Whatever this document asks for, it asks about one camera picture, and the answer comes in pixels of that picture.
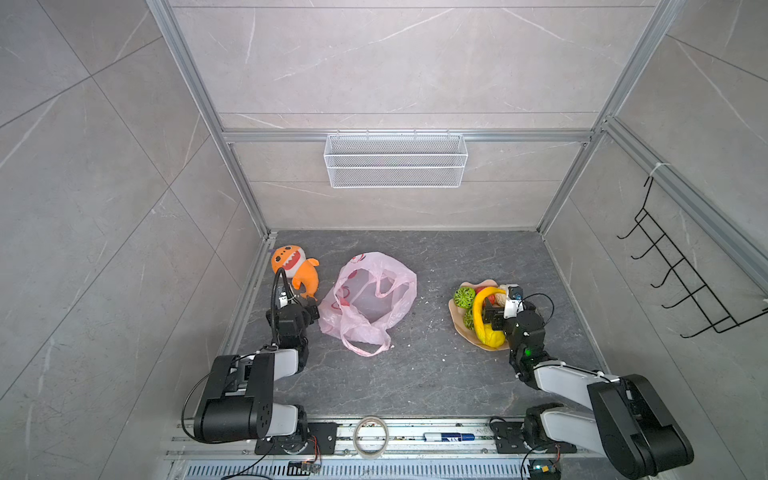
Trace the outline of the yellow fake banana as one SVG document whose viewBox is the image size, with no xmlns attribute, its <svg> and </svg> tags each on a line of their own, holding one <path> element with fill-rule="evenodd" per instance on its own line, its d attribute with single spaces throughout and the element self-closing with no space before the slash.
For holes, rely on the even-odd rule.
<svg viewBox="0 0 768 480">
<path fill-rule="evenodd" d="M 498 288 L 497 294 L 502 293 L 503 290 Z M 474 315 L 474 331 L 476 337 L 483 346 L 486 346 L 491 350 L 497 350 L 504 344 L 506 337 L 502 331 L 494 330 L 490 324 L 484 323 L 482 317 L 483 303 L 483 297 L 476 296 L 472 307 Z"/>
</svg>

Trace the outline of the pink scalloped plastic bowl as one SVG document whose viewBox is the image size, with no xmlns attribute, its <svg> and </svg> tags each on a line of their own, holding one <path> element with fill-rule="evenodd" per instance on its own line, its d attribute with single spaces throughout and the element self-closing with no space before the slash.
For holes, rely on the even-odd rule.
<svg viewBox="0 0 768 480">
<path fill-rule="evenodd" d="M 469 282 L 463 282 L 460 285 L 460 287 L 462 287 L 462 286 L 468 286 L 468 287 L 472 287 L 472 288 L 475 289 L 478 286 L 496 286 L 497 287 L 498 284 L 494 280 L 488 279 L 488 280 L 485 280 L 485 281 L 483 281 L 483 282 L 481 282 L 479 284 L 471 284 Z M 497 350 L 491 350 L 490 348 L 488 348 L 486 346 L 483 346 L 481 344 L 481 342 L 478 340 L 478 338 L 476 337 L 476 334 L 475 334 L 474 330 L 473 331 L 468 330 L 464 326 L 464 324 L 463 324 L 463 315 L 464 315 L 466 310 L 465 309 L 461 309 L 461 308 L 457 308 L 456 305 L 454 304 L 453 298 L 451 298 L 449 300 L 448 308 L 450 310 L 450 315 L 451 315 L 451 318 L 452 318 L 452 321 L 453 321 L 453 325 L 454 325 L 456 331 L 458 332 L 458 334 L 460 336 L 462 336 L 465 340 L 467 340 L 471 344 L 473 344 L 473 345 L 477 346 L 478 348 L 481 348 L 481 349 L 483 349 L 485 351 L 501 351 L 502 349 L 508 349 L 509 348 L 509 344 L 508 344 L 507 340 L 505 340 L 504 344 L 499 349 L 497 349 Z"/>
</svg>

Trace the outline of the green fake custard apple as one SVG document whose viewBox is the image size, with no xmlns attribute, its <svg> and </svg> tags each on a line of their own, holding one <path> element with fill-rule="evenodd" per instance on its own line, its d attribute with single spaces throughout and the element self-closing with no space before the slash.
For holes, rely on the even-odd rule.
<svg viewBox="0 0 768 480">
<path fill-rule="evenodd" d="M 459 287 L 453 294 L 453 301 L 457 308 L 471 309 L 476 298 L 476 291 L 472 287 Z"/>
</svg>

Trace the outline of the pink plastic bag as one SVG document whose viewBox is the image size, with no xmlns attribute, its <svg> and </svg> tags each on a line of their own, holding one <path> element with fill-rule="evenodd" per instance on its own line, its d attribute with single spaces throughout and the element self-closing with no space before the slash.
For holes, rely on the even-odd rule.
<svg viewBox="0 0 768 480">
<path fill-rule="evenodd" d="M 319 327 L 351 352 L 374 357 L 391 348 L 390 330 L 417 296 L 417 275 L 381 252 L 353 257 L 321 301 Z"/>
</svg>

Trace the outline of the red fake fruit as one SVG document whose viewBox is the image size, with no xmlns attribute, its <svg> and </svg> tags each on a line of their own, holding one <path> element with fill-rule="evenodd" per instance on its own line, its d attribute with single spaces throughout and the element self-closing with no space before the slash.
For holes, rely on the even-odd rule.
<svg viewBox="0 0 768 480">
<path fill-rule="evenodd" d="M 489 302 L 491 305 L 496 305 L 496 294 L 498 288 L 496 286 L 478 286 L 475 288 L 476 296 L 483 297 L 484 301 Z"/>
</svg>

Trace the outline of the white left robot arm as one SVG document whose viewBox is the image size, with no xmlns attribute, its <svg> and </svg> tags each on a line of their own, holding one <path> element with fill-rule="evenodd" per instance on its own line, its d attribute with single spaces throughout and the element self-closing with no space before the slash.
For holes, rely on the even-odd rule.
<svg viewBox="0 0 768 480">
<path fill-rule="evenodd" d="M 279 404 L 275 382 L 302 372 L 309 356 L 307 328 L 319 319 L 310 297 L 267 311 L 276 334 L 272 343 L 245 355 L 221 355 L 210 372 L 194 386 L 201 389 L 192 425 L 185 435 L 202 444 L 255 440 L 289 454 L 302 452 L 311 442 L 307 414 L 301 405 Z"/>
</svg>

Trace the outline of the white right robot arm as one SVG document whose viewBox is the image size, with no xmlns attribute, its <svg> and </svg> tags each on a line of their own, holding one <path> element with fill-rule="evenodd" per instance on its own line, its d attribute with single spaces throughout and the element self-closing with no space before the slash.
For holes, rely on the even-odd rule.
<svg viewBox="0 0 768 480">
<path fill-rule="evenodd" d="M 522 437 L 530 452 L 574 445 L 603 455 L 627 479 L 693 462 L 691 442 L 647 378 L 609 375 L 556 359 L 545 349 L 546 322 L 536 307 L 522 298 L 491 304 L 501 292 L 485 288 L 474 299 L 478 340 L 487 347 L 508 346 L 509 363 L 525 385 L 585 409 L 575 412 L 559 403 L 528 409 Z"/>
</svg>

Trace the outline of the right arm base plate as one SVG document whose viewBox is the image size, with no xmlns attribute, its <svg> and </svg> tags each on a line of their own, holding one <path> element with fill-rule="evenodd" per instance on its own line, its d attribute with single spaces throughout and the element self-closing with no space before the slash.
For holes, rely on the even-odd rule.
<svg viewBox="0 0 768 480">
<path fill-rule="evenodd" d="M 577 447 L 570 443 L 535 438 L 526 431 L 521 420 L 506 420 L 492 417 L 488 422 L 498 454 L 524 454 L 529 451 L 539 454 L 575 454 Z"/>
</svg>

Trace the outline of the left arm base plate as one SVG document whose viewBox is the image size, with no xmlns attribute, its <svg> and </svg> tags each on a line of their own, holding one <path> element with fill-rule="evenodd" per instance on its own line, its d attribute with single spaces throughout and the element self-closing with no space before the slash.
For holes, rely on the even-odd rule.
<svg viewBox="0 0 768 480">
<path fill-rule="evenodd" d="M 335 422 L 310 422 L 300 425 L 296 433 L 288 436 L 274 436 L 256 441 L 254 453 L 257 455 L 315 455 L 316 450 L 322 456 L 335 452 L 337 430 Z"/>
</svg>

